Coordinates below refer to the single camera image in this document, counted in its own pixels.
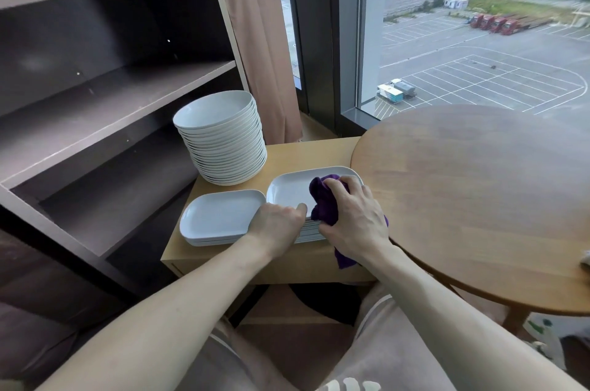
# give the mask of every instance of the pants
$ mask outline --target pants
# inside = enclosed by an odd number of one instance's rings
[[[297,391],[231,328],[216,327],[177,391]],[[360,307],[355,339],[318,391],[454,391],[438,361],[381,284]]]

